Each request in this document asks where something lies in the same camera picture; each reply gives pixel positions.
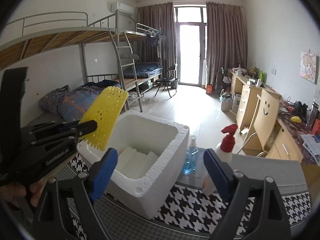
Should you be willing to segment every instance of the trash can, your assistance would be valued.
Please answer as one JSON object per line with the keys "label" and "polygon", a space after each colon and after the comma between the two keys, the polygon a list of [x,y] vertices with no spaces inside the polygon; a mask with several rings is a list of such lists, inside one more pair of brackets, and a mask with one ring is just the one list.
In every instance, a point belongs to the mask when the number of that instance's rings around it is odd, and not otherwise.
{"label": "trash can", "polygon": [[232,108],[232,96],[230,93],[226,92],[220,96],[221,111],[227,112]]}
{"label": "trash can", "polygon": [[178,88],[179,79],[176,78],[175,81],[171,82],[171,89]]}
{"label": "trash can", "polygon": [[230,101],[221,101],[221,111],[228,112],[232,108]]}

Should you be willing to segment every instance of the floor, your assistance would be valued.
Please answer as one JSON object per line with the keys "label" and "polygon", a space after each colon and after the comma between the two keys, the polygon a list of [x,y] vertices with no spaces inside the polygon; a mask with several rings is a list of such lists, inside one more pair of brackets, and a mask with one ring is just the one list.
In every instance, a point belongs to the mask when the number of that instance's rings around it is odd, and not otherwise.
{"label": "floor", "polygon": [[[156,97],[153,97],[155,93],[156,88],[145,93],[142,102],[143,112],[189,126],[190,134],[197,136],[198,147],[215,149],[225,136],[221,130],[236,123],[233,113],[220,110],[219,97],[207,95],[200,87],[179,85],[177,94],[172,98],[167,90],[162,92],[162,88]],[[139,104],[134,102],[130,109],[140,111]],[[237,133],[235,139],[234,153],[243,143]]]}

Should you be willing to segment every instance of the houndstooth rug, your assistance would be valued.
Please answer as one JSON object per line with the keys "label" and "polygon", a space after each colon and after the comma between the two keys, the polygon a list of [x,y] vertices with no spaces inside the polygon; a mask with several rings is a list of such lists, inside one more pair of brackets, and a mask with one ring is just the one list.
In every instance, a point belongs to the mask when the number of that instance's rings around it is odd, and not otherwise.
{"label": "houndstooth rug", "polygon": [[[80,155],[75,156],[70,161],[70,165],[77,173],[88,171],[88,167]],[[110,194],[106,194],[105,198],[116,205],[123,206],[122,203],[114,199]],[[300,222],[310,212],[311,202],[309,192],[307,191],[295,195],[283,195],[282,200],[289,216],[290,225]],[[237,235],[245,233],[253,204],[254,198],[248,198],[244,214],[236,232]],[[228,203],[223,202],[217,193],[207,197],[199,189],[176,183],[170,190],[164,205],[154,217],[154,221],[157,221],[162,226],[167,225],[183,230],[211,234],[225,214],[227,206]],[[86,235],[83,232],[81,224],[77,220],[76,222],[74,221],[75,223],[79,238],[86,240]]]}

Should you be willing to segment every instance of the black folding chair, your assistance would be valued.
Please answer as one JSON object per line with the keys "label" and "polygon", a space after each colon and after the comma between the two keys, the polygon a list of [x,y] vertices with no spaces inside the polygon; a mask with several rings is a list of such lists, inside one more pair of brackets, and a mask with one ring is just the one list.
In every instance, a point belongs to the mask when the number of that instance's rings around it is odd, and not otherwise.
{"label": "black folding chair", "polygon": [[[177,87],[176,87],[176,84],[174,82],[176,80],[177,65],[178,64],[174,64],[171,67],[169,67],[167,73],[164,75],[164,78],[159,78],[159,79],[156,80],[156,82],[159,83],[159,87],[158,87],[158,90],[157,90],[156,94],[154,95],[154,97],[157,95],[157,93],[158,93],[158,91],[159,91],[159,89],[160,89],[160,87],[162,86],[163,83],[165,83],[165,85],[167,87],[167,90],[169,92],[170,98],[172,98],[177,93]],[[176,90],[176,93],[173,96],[170,95],[170,91],[169,91],[169,88],[168,88],[168,83],[170,84],[172,82],[173,82],[173,86],[174,86],[174,88]]]}

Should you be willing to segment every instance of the bed ladder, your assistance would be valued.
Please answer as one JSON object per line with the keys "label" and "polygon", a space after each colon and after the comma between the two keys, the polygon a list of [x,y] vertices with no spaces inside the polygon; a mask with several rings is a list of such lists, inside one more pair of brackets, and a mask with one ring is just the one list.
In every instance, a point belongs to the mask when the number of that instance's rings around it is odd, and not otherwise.
{"label": "bed ladder", "polygon": [[[127,49],[130,49],[130,52],[131,54],[133,54],[132,52],[132,47],[131,47],[131,44],[129,42],[129,39],[128,39],[128,36],[127,36],[127,33],[124,32],[124,36],[125,36],[125,42],[127,43],[125,46],[119,46],[119,36],[120,36],[120,33],[117,33],[117,41],[115,41],[115,39],[113,38],[113,35],[112,35],[112,32],[109,31],[109,37],[111,38],[111,42],[112,42],[112,45],[113,45],[113,48],[115,49],[116,51],[116,57],[117,57],[117,63],[118,63],[118,73],[119,73],[119,81],[120,81],[120,85],[121,85],[121,88],[123,90],[126,90],[125,89],[125,84],[124,84],[124,77],[123,77],[123,68],[124,67],[128,67],[128,66],[132,66],[132,70],[133,70],[133,78],[134,78],[134,82],[135,82],[135,85],[136,85],[136,92],[137,92],[137,98],[134,99],[134,101],[138,100],[139,102],[139,107],[140,107],[140,112],[142,113],[142,104],[141,104],[141,95],[140,95],[140,91],[139,91],[139,85],[138,85],[138,78],[137,78],[137,73],[136,73],[136,66],[135,66],[135,63],[134,63],[134,59],[132,59],[132,62],[131,63],[128,63],[128,64],[123,64],[121,63],[121,59],[127,59],[127,58],[121,58],[120,54],[119,54],[119,49],[121,48],[127,48]],[[125,111],[129,110],[130,109],[130,104],[129,104],[129,100],[127,99],[126,102],[125,102],[125,107],[124,107]]]}

